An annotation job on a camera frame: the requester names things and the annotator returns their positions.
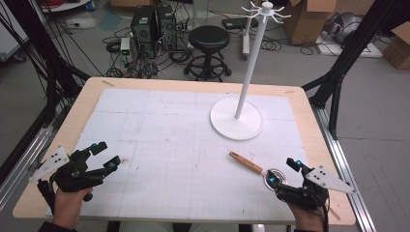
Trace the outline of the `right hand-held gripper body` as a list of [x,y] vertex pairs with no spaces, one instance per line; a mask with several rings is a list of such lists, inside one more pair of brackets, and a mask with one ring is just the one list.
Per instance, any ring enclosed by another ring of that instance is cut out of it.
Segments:
[[329,198],[329,190],[356,194],[357,191],[343,182],[337,175],[323,166],[308,168],[303,165],[295,168],[303,177],[303,184],[299,188],[277,183],[276,196],[279,200],[291,203],[304,210],[316,210],[323,206]]

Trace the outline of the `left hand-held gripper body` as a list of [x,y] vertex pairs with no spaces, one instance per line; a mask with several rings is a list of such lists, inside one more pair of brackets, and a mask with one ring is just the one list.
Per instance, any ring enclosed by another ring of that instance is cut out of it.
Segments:
[[69,156],[64,147],[59,146],[29,178],[30,183],[37,184],[52,214],[56,195],[53,184],[64,192],[76,192],[103,183],[104,168],[88,171],[86,161],[91,156],[85,154],[85,149],[76,150]]

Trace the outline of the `copper handled spoon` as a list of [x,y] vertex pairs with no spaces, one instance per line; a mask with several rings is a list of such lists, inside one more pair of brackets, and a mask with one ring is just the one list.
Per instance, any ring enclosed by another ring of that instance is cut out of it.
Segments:
[[264,181],[265,186],[266,186],[266,176],[269,175],[269,174],[275,174],[277,176],[281,176],[281,177],[284,177],[286,179],[285,175],[281,171],[279,171],[275,168],[264,169],[261,166],[257,165],[256,163],[252,162],[251,160],[246,159],[245,157],[243,157],[243,156],[241,156],[241,155],[239,155],[239,154],[237,154],[233,151],[229,152],[229,156],[231,158],[233,158],[234,160],[236,160],[237,162],[239,162],[242,166],[246,167],[247,169],[253,171],[254,173],[256,173],[258,175],[261,175],[263,177],[263,181]]

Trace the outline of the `person's right hand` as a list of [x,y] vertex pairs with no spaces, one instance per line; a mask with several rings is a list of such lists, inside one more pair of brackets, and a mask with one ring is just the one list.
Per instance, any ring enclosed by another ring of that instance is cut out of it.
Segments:
[[321,216],[293,204],[288,207],[295,219],[295,232],[324,232]]

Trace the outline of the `person's left hand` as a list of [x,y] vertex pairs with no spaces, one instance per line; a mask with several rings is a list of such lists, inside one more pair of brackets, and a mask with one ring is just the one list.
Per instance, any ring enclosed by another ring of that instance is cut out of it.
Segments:
[[83,198],[92,191],[92,188],[76,192],[64,192],[60,188],[57,189],[52,223],[65,229],[75,229],[79,222]]

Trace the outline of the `white grid mat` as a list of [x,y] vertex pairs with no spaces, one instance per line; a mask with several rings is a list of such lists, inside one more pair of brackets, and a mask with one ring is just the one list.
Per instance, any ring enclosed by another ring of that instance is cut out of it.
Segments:
[[296,119],[286,97],[249,96],[263,116],[251,140],[217,133],[210,121],[225,94],[106,89],[91,114],[78,149],[103,141],[106,150],[90,168],[119,157],[117,171],[95,187],[85,218],[285,223],[293,216],[262,176],[228,154],[236,152],[264,168],[281,171],[297,187],[289,158],[305,160]]

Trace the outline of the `white hook rack stand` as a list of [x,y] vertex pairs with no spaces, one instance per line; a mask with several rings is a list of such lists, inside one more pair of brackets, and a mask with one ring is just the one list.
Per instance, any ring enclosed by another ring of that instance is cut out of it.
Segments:
[[263,115],[254,104],[246,102],[246,96],[269,19],[272,18],[276,23],[281,23],[282,18],[287,18],[287,15],[279,13],[283,7],[275,9],[274,4],[269,1],[263,1],[261,6],[250,4],[251,9],[244,8],[244,11],[251,13],[248,16],[249,20],[258,18],[258,27],[240,96],[220,100],[210,111],[213,128],[219,134],[232,140],[249,140],[263,130]]

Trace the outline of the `white flat board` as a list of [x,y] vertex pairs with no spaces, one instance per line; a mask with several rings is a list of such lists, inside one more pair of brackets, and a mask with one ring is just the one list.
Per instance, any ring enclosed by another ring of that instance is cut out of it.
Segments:
[[[338,43],[326,33],[319,34],[319,37],[316,40],[316,47],[319,54],[329,56],[339,56],[344,51],[356,53],[359,50],[357,47],[342,47],[341,43]],[[363,58],[381,58],[382,52],[373,43],[368,43],[363,48],[360,56]]]

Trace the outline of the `black computer tower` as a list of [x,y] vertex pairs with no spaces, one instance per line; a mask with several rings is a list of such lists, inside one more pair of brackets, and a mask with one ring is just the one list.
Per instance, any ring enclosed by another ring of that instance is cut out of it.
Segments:
[[158,27],[154,6],[137,6],[135,8],[132,23],[132,35],[137,44],[154,47],[158,38]]
[[157,19],[160,30],[161,44],[166,50],[177,48],[176,17],[169,4],[157,6]]

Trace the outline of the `large cardboard box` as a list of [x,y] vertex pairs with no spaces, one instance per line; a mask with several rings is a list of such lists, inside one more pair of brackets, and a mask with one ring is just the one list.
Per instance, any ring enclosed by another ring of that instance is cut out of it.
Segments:
[[284,30],[292,44],[314,44],[337,0],[288,0]]

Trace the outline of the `white cabinet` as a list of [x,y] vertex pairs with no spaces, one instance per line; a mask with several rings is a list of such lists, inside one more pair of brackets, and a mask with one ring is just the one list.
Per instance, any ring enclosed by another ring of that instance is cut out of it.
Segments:
[[24,42],[28,40],[4,0],[0,0],[0,62],[8,61],[20,49],[20,43],[15,38],[16,36],[19,36]]

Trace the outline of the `grey round appliance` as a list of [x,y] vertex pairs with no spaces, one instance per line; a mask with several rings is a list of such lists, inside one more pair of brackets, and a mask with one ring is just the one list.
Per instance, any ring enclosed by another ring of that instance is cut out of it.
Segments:
[[323,31],[337,43],[345,44],[358,29],[362,18],[353,13],[335,13],[328,18],[323,26]]

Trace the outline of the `black round stool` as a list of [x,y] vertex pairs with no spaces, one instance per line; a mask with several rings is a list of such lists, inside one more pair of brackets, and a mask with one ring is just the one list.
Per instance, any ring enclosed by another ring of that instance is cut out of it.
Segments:
[[217,79],[230,76],[232,71],[224,63],[220,53],[230,43],[229,33],[215,25],[204,25],[193,29],[189,34],[189,42],[193,48],[202,52],[184,67],[184,74],[192,74],[195,80]]

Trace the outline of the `small cardboard box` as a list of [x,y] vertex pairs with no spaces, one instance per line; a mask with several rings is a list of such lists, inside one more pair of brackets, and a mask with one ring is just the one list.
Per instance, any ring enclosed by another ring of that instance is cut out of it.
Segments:
[[383,50],[383,56],[398,70],[410,70],[410,21],[392,30],[395,37]]

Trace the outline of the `aluminium rail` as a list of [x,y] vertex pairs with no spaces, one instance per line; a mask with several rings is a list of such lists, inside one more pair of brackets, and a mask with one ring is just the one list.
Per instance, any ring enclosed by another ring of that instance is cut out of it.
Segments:
[[355,194],[348,194],[347,197],[350,205],[352,206],[352,210],[354,212],[356,222],[360,227],[360,231],[377,232],[342,147],[339,141],[333,138],[331,131],[328,129],[329,116],[326,110],[318,109],[314,106],[312,108],[312,112],[316,118],[319,128],[322,131],[337,174],[343,181],[347,182],[356,191]]
[[53,129],[41,128],[29,139],[28,147],[23,150],[22,156],[17,160],[11,173],[0,185],[0,212],[4,210],[9,201],[15,197],[18,186],[26,180],[28,173],[33,173],[36,166],[49,146]]

